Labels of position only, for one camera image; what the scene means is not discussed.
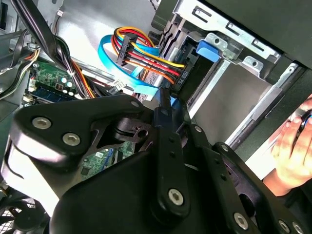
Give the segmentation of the bare person hand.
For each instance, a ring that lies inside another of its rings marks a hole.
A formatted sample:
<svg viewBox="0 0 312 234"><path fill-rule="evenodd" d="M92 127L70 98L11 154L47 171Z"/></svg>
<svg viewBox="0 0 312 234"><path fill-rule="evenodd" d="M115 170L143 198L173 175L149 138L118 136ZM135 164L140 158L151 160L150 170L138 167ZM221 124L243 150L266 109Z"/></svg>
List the bare person hand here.
<svg viewBox="0 0 312 234"><path fill-rule="evenodd" d="M275 196L284 196L312 178L312 119L298 135L301 125L299 117L286 121L271 151L275 169L263 182Z"/></svg>

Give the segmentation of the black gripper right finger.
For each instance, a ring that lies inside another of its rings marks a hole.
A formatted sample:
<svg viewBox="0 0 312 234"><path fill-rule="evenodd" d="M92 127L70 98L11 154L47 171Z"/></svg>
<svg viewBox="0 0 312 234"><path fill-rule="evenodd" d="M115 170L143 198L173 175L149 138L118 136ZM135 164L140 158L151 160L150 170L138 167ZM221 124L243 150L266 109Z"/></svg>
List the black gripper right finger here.
<svg viewBox="0 0 312 234"><path fill-rule="evenodd" d="M191 212L181 234L306 234L289 211L224 143L211 145L182 104Z"/></svg>

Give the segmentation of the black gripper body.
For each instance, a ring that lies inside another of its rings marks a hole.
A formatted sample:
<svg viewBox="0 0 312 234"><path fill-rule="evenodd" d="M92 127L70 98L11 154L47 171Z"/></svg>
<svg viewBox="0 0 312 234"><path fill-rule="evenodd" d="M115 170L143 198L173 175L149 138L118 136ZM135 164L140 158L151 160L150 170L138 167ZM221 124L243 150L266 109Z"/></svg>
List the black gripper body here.
<svg viewBox="0 0 312 234"><path fill-rule="evenodd" d="M131 156L81 182L59 200L52 234L231 234L215 191L199 172L196 151L184 149L191 211L181 221L160 223L152 213L156 196L154 159Z"/></svg>

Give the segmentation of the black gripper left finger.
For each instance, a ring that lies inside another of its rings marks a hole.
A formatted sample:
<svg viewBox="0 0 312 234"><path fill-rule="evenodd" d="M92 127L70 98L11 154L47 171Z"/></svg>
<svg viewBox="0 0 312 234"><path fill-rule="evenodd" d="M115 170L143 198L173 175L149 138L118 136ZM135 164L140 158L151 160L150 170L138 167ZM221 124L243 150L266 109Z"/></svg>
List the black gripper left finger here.
<svg viewBox="0 0 312 234"><path fill-rule="evenodd" d="M171 102L168 90L161 89L160 104L153 110L129 95L22 108L13 118L2 175L11 187L40 202L52 218L62 196L86 181L80 169L87 156L133 142L132 156L146 153L154 159L153 215L185 219L191 205L179 135L182 104Z"/></svg>

